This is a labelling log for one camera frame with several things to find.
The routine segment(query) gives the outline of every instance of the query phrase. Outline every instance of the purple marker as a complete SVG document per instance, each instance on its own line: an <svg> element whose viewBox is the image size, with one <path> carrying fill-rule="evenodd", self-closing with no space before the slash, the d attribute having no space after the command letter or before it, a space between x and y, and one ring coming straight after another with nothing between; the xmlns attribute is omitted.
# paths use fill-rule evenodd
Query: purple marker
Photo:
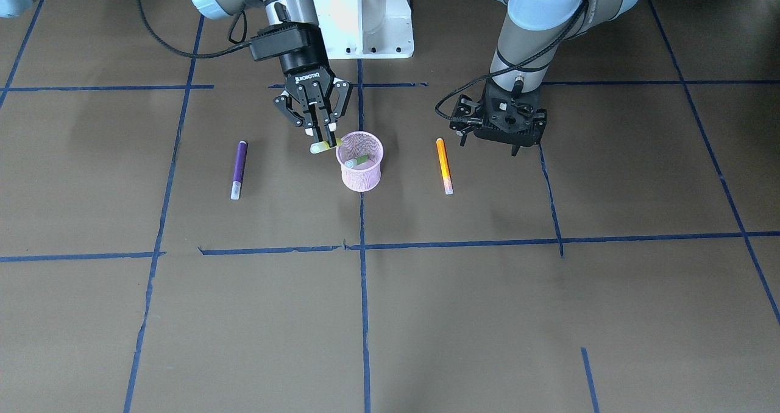
<svg viewBox="0 0 780 413"><path fill-rule="evenodd" d="M239 142L236 150L236 166L233 168L233 187L230 190L230 199L238 200L241 196L241 182L243 182L243 167L246 163L246 142Z"/></svg>

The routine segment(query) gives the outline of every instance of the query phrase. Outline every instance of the pink basket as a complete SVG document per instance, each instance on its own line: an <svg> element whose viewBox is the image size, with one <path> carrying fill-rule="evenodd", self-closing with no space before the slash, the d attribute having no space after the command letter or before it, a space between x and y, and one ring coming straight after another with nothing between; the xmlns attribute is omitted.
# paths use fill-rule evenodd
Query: pink basket
<svg viewBox="0 0 780 413"><path fill-rule="evenodd" d="M343 136L342 146L336 149L336 159L342 167L342 181L349 189L356 192L366 192L379 184L381 172L379 164L385 149L379 139L367 132L352 132ZM348 168L345 162L352 158L368 155L368 161L353 168Z"/></svg>

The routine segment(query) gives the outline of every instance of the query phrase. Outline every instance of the orange marker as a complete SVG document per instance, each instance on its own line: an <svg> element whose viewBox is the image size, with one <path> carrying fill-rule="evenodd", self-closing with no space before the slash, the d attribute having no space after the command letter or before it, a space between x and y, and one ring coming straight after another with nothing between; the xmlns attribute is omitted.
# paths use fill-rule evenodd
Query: orange marker
<svg viewBox="0 0 780 413"><path fill-rule="evenodd" d="M441 180L444 182L444 193L447 196L452 195L452 178L449 176L449 163L447 161L447 150L444 148L444 139L436 139L436 151L439 154L439 165L441 166Z"/></svg>

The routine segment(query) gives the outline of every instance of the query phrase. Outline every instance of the black cable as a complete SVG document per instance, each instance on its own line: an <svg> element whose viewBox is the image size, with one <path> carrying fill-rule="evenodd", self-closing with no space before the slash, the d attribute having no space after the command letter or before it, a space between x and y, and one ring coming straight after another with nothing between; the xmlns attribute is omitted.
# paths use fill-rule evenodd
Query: black cable
<svg viewBox="0 0 780 413"><path fill-rule="evenodd" d="M441 108L442 104L447 102L447 100L450 99L451 97L456 96L456 94L459 94L461 91L466 90L466 88L470 88L470 86L473 86L473 85L475 85L478 82L482 82L483 80L488 80L488 79L493 78L493 77L498 77L498 75L504 75L507 72L516 71L517 69L519 69L519 68L521 68L523 66L526 66L527 64L532 63L535 60L538 60L538 58L541 58L547 52L550 52L552 49L554 49L555 46L560 44L561 41L563 41L564 38L566 38L566 35L568 35L569 31L572 30L572 28L574 27L574 25L576 24L576 22L578 21L578 19L582 15L583 11L585 11L585 9L587 7L588 7L588 0L583 0L582 3L580 3L580 6L576 9L576 11L574 11L574 15L572 16L571 20L569 21L569 24L566 25L565 28L563 28L563 30L560 33L560 35L558 35L555 38L555 40L552 41L552 43L548 44L548 46L546 48L544 48L543 50L535 53L534 55L532 55L532 57L526 58L526 60L523 60L523 61L521 61L518 64L506 67L505 69L501 69L501 71L490 72L490 74L482 75L479 78L475 78L475 79L471 80L470 83L467 83L466 85L462 85L459 88L457 88L456 90L453 90L453 91L449 92L445 97L443 97L441 99L441 101L438 102L438 104L436 104L436 107L434 108L434 110L436 111L436 114L438 114L438 116L441 116L441 117L445 118L447 121L454 121L455 119L454 119L453 116L449 116L449 115L443 113L439 109L439 108Z"/></svg>
<svg viewBox="0 0 780 413"><path fill-rule="evenodd" d="M204 60L205 58L222 57L223 55L227 55L229 53L236 52L240 49L244 49L245 47L250 46L250 41L244 41L239 44L236 44L236 46L232 46L229 47L228 49L219 52L214 52L214 53L192 53L192 52L180 51L174 48L173 46L170 46L170 44L167 44L165 41L162 40L162 38L160 38L159 35L157 35L154 32L154 30L151 28L146 18L146 14L144 13L144 7L141 5L141 0L136 0L136 7L138 8L138 14L139 16L141 16L141 21L144 22L144 27L149 32L149 35L151 35L152 38L154 38L158 43L162 44L162 46L165 49L175 53L176 55L181 55L182 57L187 57L187 58L195 58L196 60Z"/></svg>
<svg viewBox="0 0 780 413"><path fill-rule="evenodd" d="M236 30L236 25L238 24L239 19L241 17L243 17L243 21L244 21L243 34L242 34L240 40L233 40L233 31ZM236 13L236 16L233 17L233 22L230 24L230 29L228 30L228 41L230 41L232 44L239 44L239 43L245 42L246 41L246 28L248 26L249 25L246 22L246 3L244 3L241 6L241 9L239 10L239 12Z"/></svg>

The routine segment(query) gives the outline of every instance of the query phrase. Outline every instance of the white mounting bracket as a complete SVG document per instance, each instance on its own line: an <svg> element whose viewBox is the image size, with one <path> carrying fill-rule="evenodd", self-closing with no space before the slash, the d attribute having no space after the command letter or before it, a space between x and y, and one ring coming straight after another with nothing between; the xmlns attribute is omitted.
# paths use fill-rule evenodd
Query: white mounting bracket
<svg viewBox="0 0 780 413"><path fill-rule="evenodd" d="M314 6L331 60L412 57L409 0L314 0Z"/></svg>

